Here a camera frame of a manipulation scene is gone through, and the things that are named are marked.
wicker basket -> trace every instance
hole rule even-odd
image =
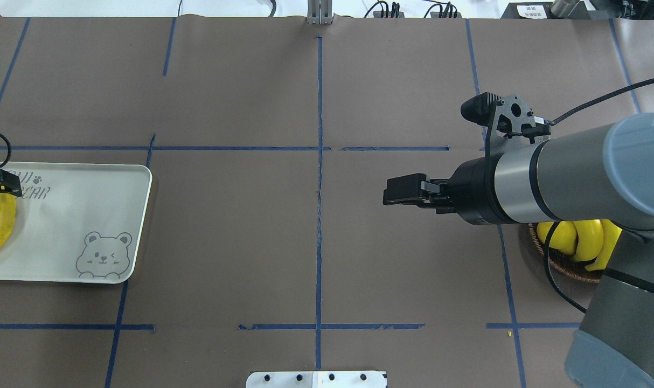
[[[531,240],[540,252],[541,256],[545,255],[545,245],[540,241],[537,235],[537,224],[528,224],[528,232],[531,234]],[[568,276],[569,278],[586,283],[600,283],[600,277],[603,271],[587,271],[586,265],[591,262],[574,263],[569,257],[556,249],[549,249],[549,265],[554,269]]]

white mounting plate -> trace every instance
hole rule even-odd
[[[382,371],[255,372],[246,388],[387,388],[386,376]]]

bear cartoon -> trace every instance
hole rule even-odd
[[[115,237],[103,237],[98,232],[85,236],[85,248],[75,262],[79,278],[120,279],[130,267],[128,246],[130,234],[121,233]]]

black cable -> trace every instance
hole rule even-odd
[[[433,10],[433,8],[436,7],[436,6],[440,7],[440,14],[441,14],[441,13],[442,13],[442,5],[441,5],[440,3],[435,3],[435,4],[431,5],[431,6],[428,8],[428,12],[425,12],[425,15],[423,16],[423,19],[425,19],[426,17],[428,17],[428,15],[430,14],[430,11]]]
[[[366,15],[364,17],[368,17],[368,15],[372,11],[372,9],[375,8],[377,6],[377,4],[379,4],[383,8],[382,9],[382,17],[386,17],[386,15],[389,13],[389,4],[387,2],[382,2],[382,1],[376,2],[375,4],[372,4],[372,7],[370,7],[368,12],[366,12]]]
[[[6,136],[2,135],[2,133],[0,133],[0,137],[2,140],[4,140],[4,143],[6,143],[6,159],[4,162],[2,162],[2,164],[0,164],[1,169],[1,167],[4,167],[9,162],[9,160],[11,160],[11,143],[9,142],[9,139],[6,139]]]
[[[562,292],[562,290],[559,288],[558,285],[556,285],[556,282],[554,282],[554,278],[552,276],[552,269],[549,266],[549,243],[552,241],[552,235],[554,235],[554,231],[556,231],[556,227],[559,226],[559,223],[552,223],[552,226],[549,227],[549,231],[547,233],[547,237],[545,238],[545,249],[544,249],[544,255],[543,255],[543,261],[545,265],[545,274],[547,275],[547,280],[549,280],[549,284],[552,285],[552,288],[556,290],[556,293],[559,294],[559,296],[563,297],[564,300],[569,302],[573,307],[576,307],[576,309],[583,314],[588,311],[585,307],[581,306],[578,304],[575,300],[571,299],[566,295],[566,293]]]
[[[632,90],[640,88],[642,86],[647,86],[647,85],[651,85],[651,84],[654,84],[654,78],[647,79],[645,81],[640,81],[640,82],[637,82],[635,84],[631,84],[631,85],[629,85],[629,86],[627,86],[625,88],[617,89],[617,90],[613,91],[612,93],[608,93],[608,94],[606,94],[604,96],[599,96],[596,99],[593,99],[593,100],[590,100],[590,101],[588,101],[586,103],[583,103],[583,104],[577,106],[576,108],[573,108],[572,110],[569,110],[567,113],[564,113],[563,115],[559,116],[558,118],[556,118],[556,119],[554,119],[552,121],[551,120],[545,120],[545,123],[547,125],[550,125],[550,126],[555,126],[560,121],[562,121],[565,118],[573,115],[576,112],[579,112],[580,110],[591,107],[591,106],[595,105],[596,103],[603,102],[606,99],[613,98],[613,96],[618,96],[618,95],[621,95],[622,93],[626,93],[628,91],[632,91]]]
[[[452,3],[447,3],[447,6],[444,7],[444,12],[440,14],[440,18],[441,17],[446,18],[447,14],[449,14],[451,16],[451,10],[452,10]]]

white tray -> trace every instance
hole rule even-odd
[[[0,280],[120,283],[135,267],[152,174],[144,165],[10,162],[23,197]]]

